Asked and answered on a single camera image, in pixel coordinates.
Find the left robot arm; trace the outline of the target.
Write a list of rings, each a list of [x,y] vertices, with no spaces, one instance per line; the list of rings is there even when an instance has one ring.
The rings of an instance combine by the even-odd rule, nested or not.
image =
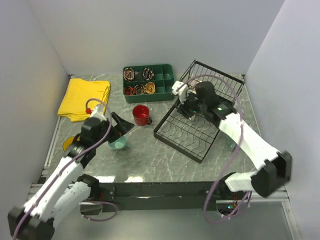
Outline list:
[[[13,207],[8,215],[14,240],[50,240],[58,222],[82,201],[101,207],[103,193],[99,180],[84,169],[105,142],[114,143],[135,125],[115,112],[106,118],[94,113],[67,147],[64,156],[47,181],[23,207]]]

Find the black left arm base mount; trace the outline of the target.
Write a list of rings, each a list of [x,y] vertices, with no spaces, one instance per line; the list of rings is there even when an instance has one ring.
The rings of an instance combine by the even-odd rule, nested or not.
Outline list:
[[[83,174],[77,178],[77,182],[84,183],[90,188],[88,198],[80,204],[80,213],[82,215],[97,216],[103,212],[104,205],[113,206],[115,214],[118,213],[118,207],[115,204],[104,201],[104,192],[97,178]]]

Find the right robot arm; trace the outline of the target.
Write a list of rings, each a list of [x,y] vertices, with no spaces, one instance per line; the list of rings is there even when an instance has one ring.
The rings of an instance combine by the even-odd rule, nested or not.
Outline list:
[[[244,120],[233,105],[215,92],[209,82],[197,83],[192,92],[187,84],[177,81],[172,93],[179,97],[177,110],[185,118],[202,115],[216,128],[229,136],[252,161],[255,170],[231,173],[219,183],[220,196],[231,199],[239,191],[254,191],[263,198],[288,183],[292,173],[292,156],[280,152],[263,140]]]

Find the red mug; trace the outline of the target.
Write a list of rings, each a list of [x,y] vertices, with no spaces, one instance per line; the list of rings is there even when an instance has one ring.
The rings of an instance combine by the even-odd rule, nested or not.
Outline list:
[[[138,126],[150,125],[153,120],[150,117],[150,110],[145,105],[137,105],[132,110],[132,115],[135,123]]]

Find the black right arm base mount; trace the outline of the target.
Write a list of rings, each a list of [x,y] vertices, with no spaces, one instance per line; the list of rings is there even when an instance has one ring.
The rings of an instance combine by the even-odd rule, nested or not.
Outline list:
[[[232,192],[225,183],[219,183],[210,195],[210,200],[207,204],[207,210],[214,209],[217,205],[217,201],[233,202],[238,200],[240,202],[245,194],[245,191]]]

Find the teal cup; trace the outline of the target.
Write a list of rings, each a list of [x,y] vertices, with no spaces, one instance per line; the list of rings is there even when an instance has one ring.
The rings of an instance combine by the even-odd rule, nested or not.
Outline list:
[[[127,145],[127,138],[125,135],[121,136],[120,138],[118,138],[113,142],[108,143],[108,146],[113,150],[121,150],[125,148],[126,145]]]

